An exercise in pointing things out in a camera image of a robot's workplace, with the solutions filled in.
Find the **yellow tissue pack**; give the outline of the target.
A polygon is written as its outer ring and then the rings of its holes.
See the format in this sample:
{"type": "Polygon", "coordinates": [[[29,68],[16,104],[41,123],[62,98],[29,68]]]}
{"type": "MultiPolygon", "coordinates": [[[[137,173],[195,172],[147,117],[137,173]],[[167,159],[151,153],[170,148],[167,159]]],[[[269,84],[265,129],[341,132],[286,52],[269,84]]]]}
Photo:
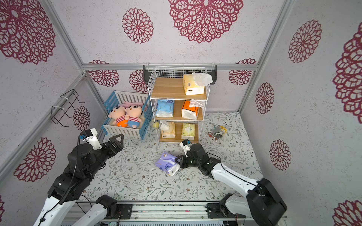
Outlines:
{"type": "Polygon", "coordinates": [[[205,86],[213,82],[212,75],[208,73],[186,74],[183,76],[183,87],[186,96],[201,95],[205,91],[205,86]]]}

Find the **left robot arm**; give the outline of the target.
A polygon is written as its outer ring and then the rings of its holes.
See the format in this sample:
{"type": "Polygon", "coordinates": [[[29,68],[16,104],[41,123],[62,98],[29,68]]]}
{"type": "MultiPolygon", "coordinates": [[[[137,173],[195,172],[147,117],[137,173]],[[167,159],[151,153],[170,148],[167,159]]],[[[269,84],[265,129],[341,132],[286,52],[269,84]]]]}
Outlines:
{"type": "MultiPolygon", "coordinates": [[[[78,142],[68,155],[68,165],[49,189],[41,213],[35,221],[36,226],[61,225],[97,172],[106,166],[106,161],[123,150],[123,134],[100,144],[91,130],[86,130],[79,139],[83,139],[85,143],[78,142]]],[[[130,219],[132,208],[131,204],[118,204],[116,199],[103,195],[74,225],[95,226],[104,219],[130,219]]]]}

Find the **purple tissue pack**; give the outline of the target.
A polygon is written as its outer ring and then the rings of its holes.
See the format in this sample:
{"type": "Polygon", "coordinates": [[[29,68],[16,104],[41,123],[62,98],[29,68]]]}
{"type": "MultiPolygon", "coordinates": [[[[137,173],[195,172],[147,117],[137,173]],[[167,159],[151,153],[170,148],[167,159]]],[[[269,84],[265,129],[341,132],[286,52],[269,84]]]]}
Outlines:
{"type": "Polygon", "coordinates": [[[173,176],[180,169],[180,165],[175,159],[176,156],[173,156],[168,152],[163,152],[161,157],[156,161],[155,166],[169,176],[173,176]]]}

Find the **orange tissue pack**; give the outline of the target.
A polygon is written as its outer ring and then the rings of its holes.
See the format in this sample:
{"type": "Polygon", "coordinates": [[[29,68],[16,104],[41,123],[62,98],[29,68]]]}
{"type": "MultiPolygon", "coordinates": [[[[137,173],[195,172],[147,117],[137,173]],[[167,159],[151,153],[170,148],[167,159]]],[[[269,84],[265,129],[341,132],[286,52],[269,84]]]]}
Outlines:
{"type": "Polygon", "coordinates": [[[202,120],[205,106],[205,101],[185,100],[181,108],[182,118],[196,121],[202,120]]]}

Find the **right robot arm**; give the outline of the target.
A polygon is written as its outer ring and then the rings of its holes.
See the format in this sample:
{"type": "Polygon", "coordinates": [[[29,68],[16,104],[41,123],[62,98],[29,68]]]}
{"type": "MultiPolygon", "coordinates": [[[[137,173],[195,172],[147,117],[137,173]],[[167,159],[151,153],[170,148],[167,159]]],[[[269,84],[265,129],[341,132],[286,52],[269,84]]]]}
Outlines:
{"type": "Polygon", "coordinates": [[[235,172],[221,160],[210,157],[201,144],[184,140],[180,146],[184,154],[175,159],[180,168],[196,167],[203,175],[238,192],[227,194],[219,203],[207,204],[209,218],[251,217],[259,226],[278,224],[288,208],[269,180],[255,180],[235,172]]]}

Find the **light blue tissue pack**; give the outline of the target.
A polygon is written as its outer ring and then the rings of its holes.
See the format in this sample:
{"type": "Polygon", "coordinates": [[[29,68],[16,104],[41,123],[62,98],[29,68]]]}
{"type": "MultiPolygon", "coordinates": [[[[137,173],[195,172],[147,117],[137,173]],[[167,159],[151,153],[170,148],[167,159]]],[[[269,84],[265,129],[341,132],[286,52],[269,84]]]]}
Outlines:
{"type": "Polygon", "coordinates": [[[159,99],[156,104],[156,117],[171,118],[173,117],[173,110],[173,99],[159,99]]]}

